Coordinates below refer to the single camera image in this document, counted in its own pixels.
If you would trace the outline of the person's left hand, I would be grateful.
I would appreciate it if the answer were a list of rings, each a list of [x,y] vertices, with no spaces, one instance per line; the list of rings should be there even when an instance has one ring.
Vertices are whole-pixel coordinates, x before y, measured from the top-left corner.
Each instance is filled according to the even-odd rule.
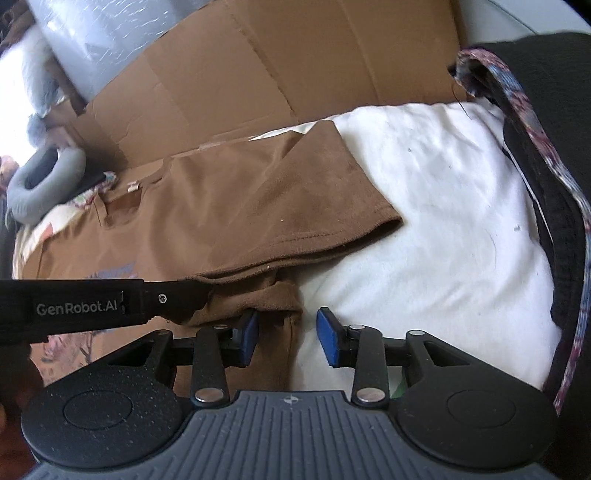
[[[43,388],[43,379],[30,358],[31,347],[18,344],[1,348],[1,471],[19,470],[29,455],[20,427],[20,416],[30,399]]]

